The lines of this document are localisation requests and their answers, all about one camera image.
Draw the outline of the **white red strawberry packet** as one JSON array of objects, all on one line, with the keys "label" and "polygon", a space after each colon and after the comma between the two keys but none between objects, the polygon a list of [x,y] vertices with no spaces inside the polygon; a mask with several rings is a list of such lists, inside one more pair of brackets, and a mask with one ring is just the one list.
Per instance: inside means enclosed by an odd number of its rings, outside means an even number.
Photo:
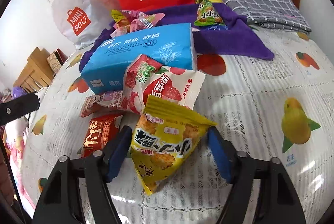
[{"label": "white red strawberry packet", "polygon": [[150,95],[192,109],[204,80],[205,74],[200,71],[165,66],[141,54],[123,78],[126,111],[141,114]]}]

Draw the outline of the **pink toy story candy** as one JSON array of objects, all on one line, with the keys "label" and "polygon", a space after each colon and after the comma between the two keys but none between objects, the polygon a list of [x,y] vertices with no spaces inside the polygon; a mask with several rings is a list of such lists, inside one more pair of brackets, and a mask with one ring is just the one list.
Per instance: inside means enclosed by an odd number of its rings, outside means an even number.
[{"label": "pink toy story candy", "polygon": [[125,111],[127,100],[123,91],[110,91],[87,97],[83,103],[80,117],[84,118],[100,111]]}]

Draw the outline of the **pink yellow snack packet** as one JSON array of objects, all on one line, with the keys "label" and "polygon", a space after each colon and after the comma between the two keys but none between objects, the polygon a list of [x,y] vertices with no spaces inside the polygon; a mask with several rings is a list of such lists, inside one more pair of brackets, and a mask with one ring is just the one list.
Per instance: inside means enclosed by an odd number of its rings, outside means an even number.
[{"label": "pink yellow snack packet", "polygon": [[137,10],[111,10],[111,17],[115,21],[113,27],[115,29],[124,29],[126,32],[130,32],[130,24],[133,20],[138,18],[144,18],[148,15],[144,12]]}]

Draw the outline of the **red snack packet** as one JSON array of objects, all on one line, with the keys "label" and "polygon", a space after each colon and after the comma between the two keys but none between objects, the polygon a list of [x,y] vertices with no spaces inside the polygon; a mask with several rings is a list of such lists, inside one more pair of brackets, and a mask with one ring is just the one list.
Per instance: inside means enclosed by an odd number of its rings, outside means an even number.
[{"label": "red snack packet", "polygon": [[94,151],[104,149],[119,132],[123,116],[124,112],[118,112],[91,119],[83,142],[81,157],[87,157]]}]

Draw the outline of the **blue snack packet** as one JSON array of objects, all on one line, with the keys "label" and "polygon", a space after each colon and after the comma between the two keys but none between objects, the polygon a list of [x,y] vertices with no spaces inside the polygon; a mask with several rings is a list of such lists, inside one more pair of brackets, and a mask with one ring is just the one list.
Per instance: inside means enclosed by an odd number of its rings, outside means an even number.
[{"label": "blue snack packet", "polygon": [[208,25],[203,28],[205,31],[228,31],[229,27],[226,25],[222,25],[221,23],[216,25]]}]

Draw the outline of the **white Miniso plastic bag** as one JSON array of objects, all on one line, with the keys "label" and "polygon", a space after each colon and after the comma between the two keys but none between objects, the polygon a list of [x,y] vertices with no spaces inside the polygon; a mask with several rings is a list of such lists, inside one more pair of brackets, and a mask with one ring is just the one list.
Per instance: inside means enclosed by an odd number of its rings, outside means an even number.
[{"label": "white Miniso plastic bag", "polygon": [[76,49],[83,49],[97,39],[111,23],[112,9],[118,0],[47,0],[58,30]]}]

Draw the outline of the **grey checked folded cloth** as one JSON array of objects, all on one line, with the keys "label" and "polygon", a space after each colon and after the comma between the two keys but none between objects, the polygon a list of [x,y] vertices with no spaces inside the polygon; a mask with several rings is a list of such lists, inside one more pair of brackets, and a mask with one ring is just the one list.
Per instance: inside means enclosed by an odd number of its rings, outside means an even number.
[{"label": "grey checked folded cloth", "polygon": [[238,15],[246,17],[247,24],[268,29],[282,29],[309,35],[311,27],[292,0],[222,0]]}]

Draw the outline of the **pink candy packet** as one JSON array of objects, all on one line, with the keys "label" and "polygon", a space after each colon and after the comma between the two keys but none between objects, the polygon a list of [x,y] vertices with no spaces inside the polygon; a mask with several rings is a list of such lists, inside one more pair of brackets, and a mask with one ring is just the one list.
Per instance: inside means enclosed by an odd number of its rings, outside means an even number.
[{"label": "pink candy packet", "polygon": [[110,34],[111,38],[119,37],[127,33],[132,33],[156,26],[165,17],[164,13],[157,13],[134,19],[129,24],[117,24],[118,27]]}]

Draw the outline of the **wooden chair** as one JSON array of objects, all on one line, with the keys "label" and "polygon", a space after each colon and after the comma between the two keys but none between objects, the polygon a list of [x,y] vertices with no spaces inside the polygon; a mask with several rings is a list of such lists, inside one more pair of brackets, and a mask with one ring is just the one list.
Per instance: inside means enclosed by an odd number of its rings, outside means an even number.
[{"label": "wooden chair", "polygon": [[34,93],[51,85],[54,72],[47,62],[49,53],[35,48],[27,58],[27,64],[21,71],[13,87],[21,87],[28,93]]}]

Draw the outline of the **green snack packet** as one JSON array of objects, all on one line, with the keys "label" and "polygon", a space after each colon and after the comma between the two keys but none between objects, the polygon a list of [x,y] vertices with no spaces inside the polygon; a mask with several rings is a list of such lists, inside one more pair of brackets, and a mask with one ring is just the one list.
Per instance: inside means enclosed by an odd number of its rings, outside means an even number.
[{"label": "green snack packet", "polygon": [[197,0],[197,19],[195,26],[225,25],[211,0]]}]

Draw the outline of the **fruit print tablecloth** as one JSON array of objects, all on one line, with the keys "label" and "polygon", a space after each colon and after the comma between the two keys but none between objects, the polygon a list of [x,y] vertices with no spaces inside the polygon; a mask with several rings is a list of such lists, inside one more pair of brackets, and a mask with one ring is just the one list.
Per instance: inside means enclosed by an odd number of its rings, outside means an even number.
[{"label": "fruit print tablecloth", "polygon": [[[257,28],[275,57],[264,61],[224,55],[226,72],[207,76],[195,110],[217,123],[223,138],[251,157],[278,157],[296,188],[307,223],[317,223],[333,200],[333,64],[312,40],[296,33]],[[78,87],[77,51],[66,61],[33,116],[22,161],[22,182],[33,202],[39,181],[62,155],[80,157],[89,117],[80,111],[91,91]],[[307,143],[282,149],[281,120],[287,98],[297,99],[319,123]],[[202,140],[182,167],[148,196],[130,158],[109,184],[124,223],[215,223],[230,191]]]}]

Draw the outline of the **purple towel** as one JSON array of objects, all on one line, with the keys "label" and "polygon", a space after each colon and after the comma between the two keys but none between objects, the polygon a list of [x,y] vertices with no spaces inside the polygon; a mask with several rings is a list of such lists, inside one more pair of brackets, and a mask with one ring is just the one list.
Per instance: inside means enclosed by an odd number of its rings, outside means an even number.
[{"label": "purple towel", "polygon": [[[223,54],[259,58],[267,61],[274,59],[275,55],[262,42],[262,40],[246,24],[246,17],[236,14],[223,3],[214,3],[213,7],[223,18],[228,29],[216,30],[197,27],[193,33],[194,49],[198,54]],[[191,23],[197,19],[197,4],[169,6],[156,10],[146,10],[147,15],[164,13],[165,16],[158,22],[158,26]]]}]

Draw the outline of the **purple plush item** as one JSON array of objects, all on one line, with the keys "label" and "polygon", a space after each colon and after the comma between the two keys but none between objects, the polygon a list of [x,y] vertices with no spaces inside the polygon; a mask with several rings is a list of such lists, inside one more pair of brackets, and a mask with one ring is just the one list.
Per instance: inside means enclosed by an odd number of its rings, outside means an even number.
[{"label": "purple plush item", "polygon": [[12,91],[11,91],[12,97],[14,99],[18,98],[18,97],[22,97],[28,94],[28,92],[23,89],[22,87],[19,86],[15,86],[13,87]]}]

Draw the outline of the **brown patterned box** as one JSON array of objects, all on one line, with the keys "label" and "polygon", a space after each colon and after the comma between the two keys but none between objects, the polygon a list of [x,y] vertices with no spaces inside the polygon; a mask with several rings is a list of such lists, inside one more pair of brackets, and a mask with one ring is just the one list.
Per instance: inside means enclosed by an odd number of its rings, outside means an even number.
[{"label": "brown patterned box", "polygon": [[54,74],[57,74],[66,62],[67,56],[60,49],[56,49],[46,58],[46,60]]}]

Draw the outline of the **yellow triangular snack packet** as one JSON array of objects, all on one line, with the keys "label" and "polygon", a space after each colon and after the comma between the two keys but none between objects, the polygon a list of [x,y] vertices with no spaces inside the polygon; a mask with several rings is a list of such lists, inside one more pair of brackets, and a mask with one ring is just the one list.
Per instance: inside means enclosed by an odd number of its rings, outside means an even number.
[{"label": "yellow triangular snack packet", "polygon": [[172,176],[217,123],[150,95],[133,131],[131,158],[147,195]]}]

